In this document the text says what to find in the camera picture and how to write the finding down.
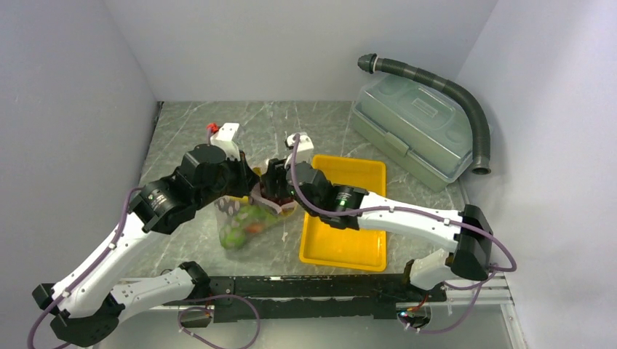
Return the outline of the green artichoke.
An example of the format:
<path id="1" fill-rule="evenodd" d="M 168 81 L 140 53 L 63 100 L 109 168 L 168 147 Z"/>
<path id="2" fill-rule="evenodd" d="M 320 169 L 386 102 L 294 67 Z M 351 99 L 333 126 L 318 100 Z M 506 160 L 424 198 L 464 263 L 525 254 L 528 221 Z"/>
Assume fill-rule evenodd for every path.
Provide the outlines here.
<path id="1" fill-rule="evenodd" d="M 219 242 L 224 249 L 240 249 L 247 242 L 247 235 L 242 228 L 225 225 L 219 230 Z"/>

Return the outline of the dark red grapes bunch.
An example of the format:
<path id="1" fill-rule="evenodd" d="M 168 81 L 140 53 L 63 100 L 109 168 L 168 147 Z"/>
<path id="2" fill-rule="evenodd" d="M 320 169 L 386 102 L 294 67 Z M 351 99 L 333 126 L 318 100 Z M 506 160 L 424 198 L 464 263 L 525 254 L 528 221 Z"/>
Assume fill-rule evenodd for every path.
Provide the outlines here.
<path id="1" fill-rule="evenodd" d="M 283 206 L 293 201 L 292 198 L 289 197 L 278 197 L 278 196 L 264 196 L 264 198 L 268 201 L 273 202 L 277 206 Z"/>

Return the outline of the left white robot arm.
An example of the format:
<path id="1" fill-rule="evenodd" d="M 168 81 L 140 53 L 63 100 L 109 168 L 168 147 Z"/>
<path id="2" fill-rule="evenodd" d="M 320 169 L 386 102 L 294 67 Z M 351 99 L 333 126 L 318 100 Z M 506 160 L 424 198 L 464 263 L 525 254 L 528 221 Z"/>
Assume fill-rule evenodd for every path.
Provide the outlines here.
<path id="1" fill-rule="evenodd" d="M 119 281 L 141 253 L 200 209 L 224 196 L 246 196 L 258 181 L 243 151 L 201 144 L 184 154 L 172 174 L 132 189 L 119 223 L 95 251 L 63 280 L 33 290 L 61 347 L 97 344 L 124 320 L 163 303 L 202 304 L 211 281 L 196 262 L 133 285 Z"/>

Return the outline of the clear pink zip top bag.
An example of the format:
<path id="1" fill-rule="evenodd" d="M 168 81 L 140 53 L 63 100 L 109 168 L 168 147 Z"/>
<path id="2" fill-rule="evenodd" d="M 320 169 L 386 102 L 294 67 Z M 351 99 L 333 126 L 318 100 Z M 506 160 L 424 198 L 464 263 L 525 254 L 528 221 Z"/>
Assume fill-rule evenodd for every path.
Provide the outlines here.
<path id="1" fill-rule="evenodd" d="M 213 206 L 220 245 L 227 251 L 237 251 L 295 213 L 298 204 L 292 199 L 268 194 L 266 182 L 260 180 L 250 195 L 224 196 Z"/>

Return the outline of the green grapes bunch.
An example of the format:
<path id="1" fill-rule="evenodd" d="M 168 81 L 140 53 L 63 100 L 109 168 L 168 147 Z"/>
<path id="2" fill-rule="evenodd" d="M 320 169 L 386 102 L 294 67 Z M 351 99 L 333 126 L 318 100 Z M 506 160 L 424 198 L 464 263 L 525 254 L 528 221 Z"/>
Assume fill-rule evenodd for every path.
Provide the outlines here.
<path id="1" fill-rule="evenodd" d="M 254 222 L 261 222 L 265 225 L 273 225 L 279 219 L 270 209 L 261 206 L 241 206 L 234 218 L 241 226 L 247 226 Z"/>

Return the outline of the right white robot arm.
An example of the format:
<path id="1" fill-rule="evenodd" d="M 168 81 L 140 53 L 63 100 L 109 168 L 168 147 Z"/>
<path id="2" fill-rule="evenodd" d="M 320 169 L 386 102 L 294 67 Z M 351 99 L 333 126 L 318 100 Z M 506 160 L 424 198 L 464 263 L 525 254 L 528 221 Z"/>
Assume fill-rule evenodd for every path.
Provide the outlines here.
<path id="1" fill-rule="evenodd" d="M 437 250 L 407 266 L 401 282 L 405 299 L 417 302 L 437 284 L 455 277 L 486 281 L 491 274 L 492 233 L 482 227 L 481 210 L 439 211 L 406 204 L 351 185 L 330 182 L 305 161 L 274 159 L 260 181 L 267 198 L 292 199 L 306 212 L 338 230 L 383 230 L 422 238 Z"/>

